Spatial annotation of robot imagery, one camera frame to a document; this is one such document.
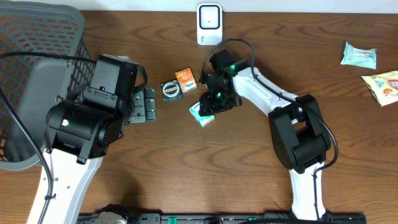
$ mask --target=teal snack package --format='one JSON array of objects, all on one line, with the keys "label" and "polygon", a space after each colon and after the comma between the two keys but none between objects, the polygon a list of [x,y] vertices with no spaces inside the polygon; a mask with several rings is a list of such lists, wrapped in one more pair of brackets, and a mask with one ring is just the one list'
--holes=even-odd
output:
[{"label": "teal snack package", "polygon": [[214,120],[214,115],[200,116],[199,109],[200,109],[200,102],[196,103],[191,108],[189,108],[189,112],[191,112],[192,116],[199,122],[200,126],[204,127],[206,126],[206,124],[210,123],[210,121]]},{"label": "teal snack package", "polygon": [[376,69],[376,49],[356,49],[346,42],[342,65],[355,65],[364,68]]}]

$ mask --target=candy wrapper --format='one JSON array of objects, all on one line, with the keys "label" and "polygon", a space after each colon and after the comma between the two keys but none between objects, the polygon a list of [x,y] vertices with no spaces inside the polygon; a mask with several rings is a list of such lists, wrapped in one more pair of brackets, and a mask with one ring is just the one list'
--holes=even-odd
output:
[{"label": "candy wrapper", "polygon": [[398,101],[398,71],[362,76],[381,106]]},{"label": "candy wrapper", "polygon": [[341,64],[376,69],[376,49],[356,49],[346,42],[344,57]]}]

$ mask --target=yellow snack package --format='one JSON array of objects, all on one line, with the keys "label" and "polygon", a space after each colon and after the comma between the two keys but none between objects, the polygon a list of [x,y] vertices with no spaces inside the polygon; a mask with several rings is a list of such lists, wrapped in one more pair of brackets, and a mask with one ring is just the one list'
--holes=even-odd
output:
[{"label": "yellow snack package", "polygon": [[381,106],[398,101],[398,71],[362,76]]}]

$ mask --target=green connector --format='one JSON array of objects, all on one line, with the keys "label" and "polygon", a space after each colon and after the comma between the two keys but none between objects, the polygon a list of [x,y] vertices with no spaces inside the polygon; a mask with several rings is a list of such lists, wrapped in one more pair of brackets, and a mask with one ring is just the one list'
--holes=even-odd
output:
[{"label": "green connector", "polygon": [[177,224],[177,218],[169,218],[169,224]]}]

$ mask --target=white device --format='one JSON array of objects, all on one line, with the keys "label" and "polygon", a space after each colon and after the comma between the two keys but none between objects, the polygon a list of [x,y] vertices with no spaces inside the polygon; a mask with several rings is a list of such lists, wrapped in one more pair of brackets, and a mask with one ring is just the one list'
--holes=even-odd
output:
[{"label": "white device", "polygon": [[216,45],[223,40],[223,9],[216,3],[200,4],[197,8],[198,44]]}]

